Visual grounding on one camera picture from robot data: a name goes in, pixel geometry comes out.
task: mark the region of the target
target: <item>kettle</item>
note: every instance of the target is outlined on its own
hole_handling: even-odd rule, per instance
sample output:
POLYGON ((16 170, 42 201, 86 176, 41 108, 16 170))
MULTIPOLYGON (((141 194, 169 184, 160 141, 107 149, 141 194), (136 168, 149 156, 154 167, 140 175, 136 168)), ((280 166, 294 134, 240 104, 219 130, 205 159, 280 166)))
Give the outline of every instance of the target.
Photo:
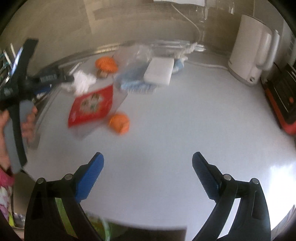
POLYGON ((272 68, 280 36, 260 20, 242 15, 237 38, 228 61, 229 72, 247 85, 258 83, 263 70, 272 68))

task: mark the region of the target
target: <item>red package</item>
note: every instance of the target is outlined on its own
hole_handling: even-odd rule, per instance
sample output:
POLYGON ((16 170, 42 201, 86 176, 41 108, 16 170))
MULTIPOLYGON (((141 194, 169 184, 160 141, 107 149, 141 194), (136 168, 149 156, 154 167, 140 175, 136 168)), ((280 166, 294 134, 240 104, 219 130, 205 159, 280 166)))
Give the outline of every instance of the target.
POLYGON ((112 99, 113 85, 77 97, 69 114, 68 127, 106 117, 112 107, 112 99))

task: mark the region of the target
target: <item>crumpled white tissue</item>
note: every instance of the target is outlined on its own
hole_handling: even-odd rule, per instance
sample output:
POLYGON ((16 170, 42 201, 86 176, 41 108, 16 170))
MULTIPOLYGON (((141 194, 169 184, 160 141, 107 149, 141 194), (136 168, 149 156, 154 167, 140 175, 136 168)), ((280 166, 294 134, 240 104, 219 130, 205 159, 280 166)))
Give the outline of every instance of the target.
POLYGON ((86 74, 79 70, 73 74, 74 82, 72 84, 63 83, 62 88, 69 92, 74 91, 76 96, 86 93, 89 87, 96 83, 96 77, 93 74, 86 74))

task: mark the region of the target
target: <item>blue gripper pad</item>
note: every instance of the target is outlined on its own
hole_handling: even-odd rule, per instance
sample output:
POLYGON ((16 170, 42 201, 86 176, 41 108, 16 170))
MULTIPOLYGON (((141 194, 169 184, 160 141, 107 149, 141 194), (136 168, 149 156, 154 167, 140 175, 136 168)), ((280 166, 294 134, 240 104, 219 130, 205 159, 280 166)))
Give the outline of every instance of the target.
POLYGON ((205 160, 200 152, 196 152, 193 155, 192 166, 209 199, 217 202, 219 200, 220 188, 220 183, 218 179, 220 178, 220 175, 222 176, 218 168, 214 165, 208 164, 208 162, 205 160))
POLYGON ((77 203, 87 198, 103 167, 104 157, 100 152, 97 152, 88 164, 80 166, 74 173, 77 203))

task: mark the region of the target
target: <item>sleeve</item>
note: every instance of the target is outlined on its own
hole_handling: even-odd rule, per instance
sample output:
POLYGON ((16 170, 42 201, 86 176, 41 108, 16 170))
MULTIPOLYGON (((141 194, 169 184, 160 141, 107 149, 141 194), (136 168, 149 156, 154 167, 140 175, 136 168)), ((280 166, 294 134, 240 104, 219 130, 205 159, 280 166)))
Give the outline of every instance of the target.
POLYGON ((14 183, 14 177, 9 176, 0 168, 0 210, 3 213, 6 220, 8 220, 10 205, 10 197, 12 194, 12 185, 14 183))

